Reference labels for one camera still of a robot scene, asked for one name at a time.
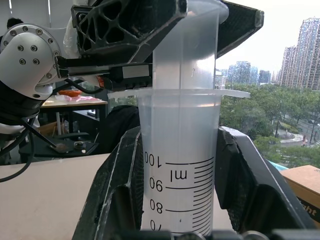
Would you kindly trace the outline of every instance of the sky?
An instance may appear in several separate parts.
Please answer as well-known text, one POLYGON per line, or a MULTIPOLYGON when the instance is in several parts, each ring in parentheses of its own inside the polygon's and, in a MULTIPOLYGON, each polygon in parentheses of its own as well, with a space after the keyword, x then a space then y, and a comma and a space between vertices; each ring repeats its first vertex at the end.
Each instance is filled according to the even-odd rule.
POLYGON ((297 45, 304 19, 320 18, 320 0, 228 0, 264 11, 263 27, 243 44, 216 60, 217 69, 248 61, 260 70, 278 71, 285 47, 297 45))

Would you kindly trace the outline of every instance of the black cable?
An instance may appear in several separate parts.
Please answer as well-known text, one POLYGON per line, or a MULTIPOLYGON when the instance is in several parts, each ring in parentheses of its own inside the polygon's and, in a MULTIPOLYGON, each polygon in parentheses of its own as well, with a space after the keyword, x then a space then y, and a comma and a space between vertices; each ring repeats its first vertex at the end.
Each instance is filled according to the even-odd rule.
POLYGON ((99 88, 99 89, 94 90, 94 91, 85 89, 84 87, 80 86, 79 84, 77 84, 76 82, 70 80, 69 78, 65 79, 64 81, 66 81, 68 84, 71 84, 73 87, 79 89, 80 91, 84 92, 85 94, 93 95, 93 94, 100 93, 100 92, 102 92, 104 90, 103 88, 99 88))
MULTIPOLYGON (((84 81, 83 81, 83 80, 80 80, 80 79, 77 79, 77 80, 74 81, 74 83, 76 83, 76 84, 80 84, 80 83, 83 83, 83 82, 84 82, 84 81)), ((62 85, 62 86, 58 86, 58 87, 56 87, 55 89, 53 89, 51 95, 57 94, 59 91, 65 90, 65 89, 67 89, 67 88, 70 88, 71 86, 72 86, 72 85, 71 85, 70 83, 66 83, 66 84, 64 84, 64 85, 62 85)))
MULTIPOLYGON (((33 126, 35 120, 36 120, 35 117, 32 119, 29 119, 28 124, 33 126)), ((28 133, 29 133, 28 129, 23 130, 22 133, 20 134, 20 136, 18 136, 18 138, 16 140, 14 140, 13 143, 11 143, 9 146, 7 146, 6 148, 4 148, 0 151, 0 157, 9 153, 12 149, 14 149, 16 146, 18 146, 24 139, 26 139, 26 136, 28 135, 28 133)))
POLYGON ((22 174, 25 170, 27 170, 27 168, 30 166, 34 156, 35 156, 35 142, 34 142, 34 136, 32 135, 31 132, 29 132, 29 141, 31 143, 31 155, 29 156, 28 161, 26 162, 26 164, 23 166, 23 168, 21 168, 19 171, 17 171, 16 173, 10 175, 10 176, 6 176, 4 178, 0 178, 0 183, 4 183, 6 181, 9 181, 11 179, 14 179, 16 177, 18 177, 20 174, 22 174))

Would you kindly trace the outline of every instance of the white desk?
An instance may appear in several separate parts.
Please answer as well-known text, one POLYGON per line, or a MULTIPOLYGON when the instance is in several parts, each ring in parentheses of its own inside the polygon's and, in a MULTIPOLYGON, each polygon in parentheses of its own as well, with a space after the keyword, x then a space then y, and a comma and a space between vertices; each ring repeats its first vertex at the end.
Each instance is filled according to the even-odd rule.
MULTIPOLYGON (((108 154, 35 162, 0 183, 1 240, 71 240, 94 176, 108 154)), ((22 165, 0 166, 0 178, 22 165)), ((214 199, 213 226, 231 229, 214 199)))

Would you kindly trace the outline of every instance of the black chair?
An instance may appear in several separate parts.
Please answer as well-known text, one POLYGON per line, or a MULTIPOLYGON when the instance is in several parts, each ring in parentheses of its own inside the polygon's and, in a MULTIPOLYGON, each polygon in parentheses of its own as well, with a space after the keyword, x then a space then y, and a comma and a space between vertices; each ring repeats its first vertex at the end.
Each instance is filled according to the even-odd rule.
MULTIPOLYGON (((85 153, 74 148, 75 141, 79 138, 88 139, 88 133, 69 133, 48 137, 55 144, 63 143, 72 150, 67 153, 58 153, 53 150, 46 142, 38 137, 34 137, 35 157, 40 158, 75 158, 97 154, 111 153, 120 142, 121 137, 126 131, 140 126, 138 107, 132 105, 116 106, 109 115, 103 120, 103 128, 100 129, 96 143, 93 140, 85 141, 85 153)), ((31 155, 31 144, 26 144, 19 149, 21 161, 26 163, 28 156, 31 155)))

